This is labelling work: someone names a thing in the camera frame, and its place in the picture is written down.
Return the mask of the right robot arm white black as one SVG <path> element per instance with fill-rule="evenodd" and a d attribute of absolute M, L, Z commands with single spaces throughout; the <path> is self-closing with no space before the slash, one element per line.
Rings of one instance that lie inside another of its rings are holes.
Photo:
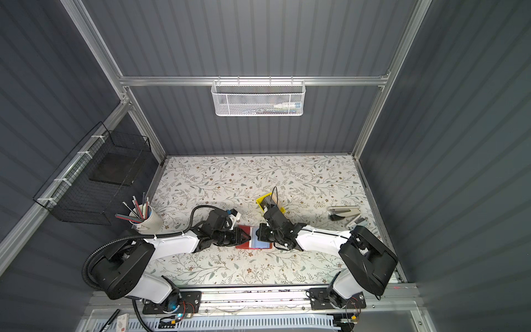
<path fill-rule="evenodd" d="M 342 260 L 346 268 L 327 288 L 329 301 L 336 307 L 364 291 L 381 297 L 398 265 L 395 253 L 362 225 L 339 232 L 294 224 L 276 206 L 266 210 L 264 219 L 256 232 L 261 242 L 273 243 L 282 250 L 318 252 Z"/>

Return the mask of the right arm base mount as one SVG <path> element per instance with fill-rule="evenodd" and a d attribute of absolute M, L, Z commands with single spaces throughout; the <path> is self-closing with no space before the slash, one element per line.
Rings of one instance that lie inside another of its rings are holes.
<path fill-rule="evenodd" d="M 362 292 L 354 294 L 349 299 L 344 299 L 332 290 L 325 287 L 317 287 L 307 290 L 306 296 L 310 300 L 311 308 L 314 311 L 329 309 L 361 311 L 366 308 L 365 295 Z"/>

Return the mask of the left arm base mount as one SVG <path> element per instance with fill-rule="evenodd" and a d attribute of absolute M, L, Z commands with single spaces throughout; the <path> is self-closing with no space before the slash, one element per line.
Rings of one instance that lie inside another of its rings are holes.
<path fill-rule="evenodd" d="M 199 311 L 202 294 L 200 291 L 181 291 L 172 293 L 160 304 L 146 302 L 142 313 L 144 315 L 185 315 Z"/>

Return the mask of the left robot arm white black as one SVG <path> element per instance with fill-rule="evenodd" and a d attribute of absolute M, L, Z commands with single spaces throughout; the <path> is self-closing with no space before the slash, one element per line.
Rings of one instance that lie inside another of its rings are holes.
<path fill-rule="evenodd" d="M 190 215 L 187 228 L 161 235 L 127 231 L 88 256 L 82 278 L 90 287 L 104 291 L 109 299 L 122 297 L 162 304 L 178 295 L 178 286 L 168 277 L 147 270 L 149 264 L 164 257 L 199 253 L 211 246 L 235 247 L 251 236 L 235 225 L 238 212 L 200 205 Z"/>

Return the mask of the yellow plastic card tray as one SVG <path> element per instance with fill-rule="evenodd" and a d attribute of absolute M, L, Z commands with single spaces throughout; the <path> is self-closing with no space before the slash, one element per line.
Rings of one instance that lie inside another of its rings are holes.
<path fill-rule="evenodd" d="M 279 205 L 279 199 L 277 194 L 272 192 L 258 198 L 256 200 L 258 206 L 260 207 L 262 213 L 264 214 L 271 206 L 277 206 L 282 213 L 285 213 L 286 210 L 284 207 Z"/>

